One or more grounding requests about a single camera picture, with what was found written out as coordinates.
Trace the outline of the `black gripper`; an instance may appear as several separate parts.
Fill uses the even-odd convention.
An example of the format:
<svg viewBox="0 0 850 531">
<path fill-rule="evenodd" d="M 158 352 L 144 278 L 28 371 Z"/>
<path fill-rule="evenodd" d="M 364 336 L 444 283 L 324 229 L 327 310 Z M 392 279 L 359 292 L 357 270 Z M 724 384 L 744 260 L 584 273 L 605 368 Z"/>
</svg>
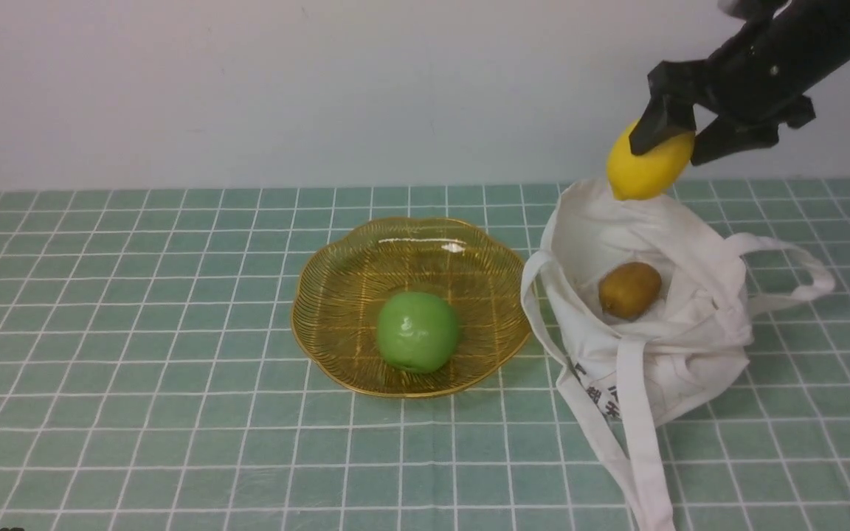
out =
<svg viewBox="0 0 850 531">
<path fill-rule="evenodd" d="M 631 154 L 695 134 L 694 105 L 718 117 L 696 135 L 693 166 L 775 147 L 777 124 L 797 130 L 815 118 L 805 89 L 785 72 L 789 63 L 769 29 L 743 29 L 704 60 L 661 61 L 648 74 L 650 100 L 629 134 Z"/>
</svg>

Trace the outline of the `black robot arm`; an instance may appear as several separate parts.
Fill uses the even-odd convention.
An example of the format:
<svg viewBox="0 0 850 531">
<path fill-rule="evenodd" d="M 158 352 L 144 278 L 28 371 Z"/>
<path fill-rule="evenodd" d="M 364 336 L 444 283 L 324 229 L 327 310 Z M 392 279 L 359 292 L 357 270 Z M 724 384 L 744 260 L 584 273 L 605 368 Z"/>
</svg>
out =
<svg viewBox="0 0 850 531">
<path fill-rule="evenodd" d="M 695 135 L 693 165 L 775 147 L 780 125 L 815 117 L 806 92 L 850 60 L 850 1 L 722 1 L 743 21 L 702 60 L 662 61 L 648 75 L 650 100 L 629 134 L 634 155 Z"/>
</svg>

